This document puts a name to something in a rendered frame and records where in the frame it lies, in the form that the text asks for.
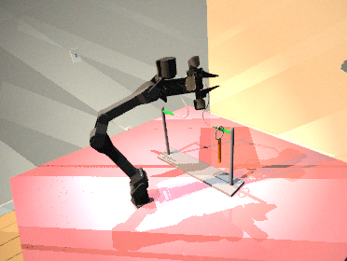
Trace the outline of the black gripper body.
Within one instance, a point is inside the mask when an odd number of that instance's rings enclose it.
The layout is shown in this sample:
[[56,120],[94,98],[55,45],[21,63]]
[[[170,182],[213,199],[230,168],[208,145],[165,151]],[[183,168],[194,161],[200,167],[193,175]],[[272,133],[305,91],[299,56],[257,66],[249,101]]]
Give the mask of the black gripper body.
[[[188,60],[188,69],[189,70],[197,69],[198,75],[201,74],[201,69],[197,68],[199,67],[199,65],[200,65],[199,56],[193,56]],[[177,80],[179,84],[179,95],[189,93],[189,92],[183,91],[183,88],[185,88],[186,85],[185,85],[185,82],[182,82],[182,78],[177,78]],[[205,100],[202,99],[204,97],[204,90],[197,90],[197,92],[195,92],[195,95],[196,95],[196,100],[193,100],[195,109],[196,110],[206,109]]]

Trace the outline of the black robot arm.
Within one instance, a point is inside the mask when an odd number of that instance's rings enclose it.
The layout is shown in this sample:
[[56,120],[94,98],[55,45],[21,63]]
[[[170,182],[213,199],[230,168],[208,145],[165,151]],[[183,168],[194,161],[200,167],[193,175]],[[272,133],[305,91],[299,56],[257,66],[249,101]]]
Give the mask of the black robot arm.
[[[137,209],[150,202],[146,190],[149,186],[146,171],[142,167],[135,168],[116,149],[106,132],[110,120],[134,107],[158,99],[167,103],[167,96],[179,95],[178,80],[173,79],[177,75],[175,57],[163,57],[156,60],[156,65],[158,73],[150,81],[145,82],[128,97],[99,111],[95,127],[90,132],[90,146],[107,155],[130,178],[131,202]],[[184,92],[191,93],[203,89],[202,75],[198,75],[197,69],[187,70],[187,77],[183,77],[182,82],[186,85],[183,88]]]

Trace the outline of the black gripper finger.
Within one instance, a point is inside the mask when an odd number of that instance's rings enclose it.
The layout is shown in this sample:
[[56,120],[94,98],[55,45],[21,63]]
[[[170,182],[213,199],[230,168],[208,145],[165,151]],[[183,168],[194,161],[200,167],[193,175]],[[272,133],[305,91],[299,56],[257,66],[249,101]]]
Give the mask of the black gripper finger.
[[218,76],[219,76],[219,75],[214,75],[214,74],[210,74],[210,73],[204,72],[204,71],[202,70],[202,68],[200,68],[200,69],[201,69],[202,78],[206,78],[206,77],[218,77]]
[[220,87],[220,85],[219,85],[219,86],[214,86],[214,87],[211,87],[211,88],[208,88],[208,89],[202,89],[202,90],[204,90],[204,97],[203,97],[203,98],[206,97],[206,94],[207,94],[208,92],[210,92],[211,90],[216,89],[216,88],[218,88],[218,87]]

